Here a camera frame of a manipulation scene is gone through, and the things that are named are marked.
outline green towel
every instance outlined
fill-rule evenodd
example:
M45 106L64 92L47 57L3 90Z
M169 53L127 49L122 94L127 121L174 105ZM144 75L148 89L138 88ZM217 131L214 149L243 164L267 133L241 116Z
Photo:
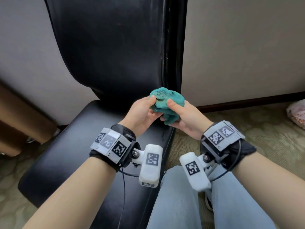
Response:
M167 106L166 101L168 99L172 99L177 104L184 107L184 97L180 93L168 90L167 88L158 88L153 90L149 96L152 95L154 95L157 98L157 101L150 108L155 112L164 113L163 117L165 119L164 123L166 125L170 125L179 119L179 115Z

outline plastic bag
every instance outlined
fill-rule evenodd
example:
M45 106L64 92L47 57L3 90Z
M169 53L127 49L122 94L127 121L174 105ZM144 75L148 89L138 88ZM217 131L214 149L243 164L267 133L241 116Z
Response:
M286 112L294 123L305 129L305 99L291 104Z

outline white wall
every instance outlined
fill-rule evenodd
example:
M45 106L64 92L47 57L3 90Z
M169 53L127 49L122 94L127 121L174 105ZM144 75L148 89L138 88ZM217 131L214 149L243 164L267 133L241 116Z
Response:
M188 0L182 94L195 106L305 91L305 0Z
M44 0L0 0L0 80L59 125L97 99L64 64Z

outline black cable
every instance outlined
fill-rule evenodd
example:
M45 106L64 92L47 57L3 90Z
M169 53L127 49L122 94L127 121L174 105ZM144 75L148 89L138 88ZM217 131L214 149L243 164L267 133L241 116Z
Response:
M125 175L127 175L127 176L136 177L136 178L139 177L139 175L136 175L136 174L125 173L125 172L123 171L123 168L122 168L122 170L119 170L119 172L122 173L122 174L125 174Z
M238 154L237 154L237 157L235 158L235 161L232 163L232 165L224 173L222 173L221 175L219 175L216 178L213 178L212 180L210 180L210 182L213 182L213 181L217 180L218 178L221 178L223 175L225 175L226 173L231 171L231 169L235 166L235 164L237 163L237 161L240 158L240 154L242 153L242 143L240 142L240 140L238 140L238 143L239 143L239 149L238 149Z
M117 226L117 229L119 229L119 227L120 227L120 223L121 223L121 219L122 219L122 215L123 215L123 211L124 211L124 206L125 206L125 198L126 198L126 188L125 188L125 178L124 178L125 172L123 171L123 167L122 167L122 172L121 173L123 175L123 183L124 183L124 203L123 203L123 209L122 209L122 212L121 212L121 216L120 216L120 220L119 220L119 225Z

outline jeans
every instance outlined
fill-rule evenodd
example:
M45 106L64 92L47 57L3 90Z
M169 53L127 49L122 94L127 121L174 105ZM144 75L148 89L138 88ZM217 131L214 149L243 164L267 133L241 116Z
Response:
M210 177L224 171L219 165ZM201 229L198 193L183 168L169 169L161 184L147 229ZM231 172L212 182L212 190L206 194L213 203L215 229L276 229Z

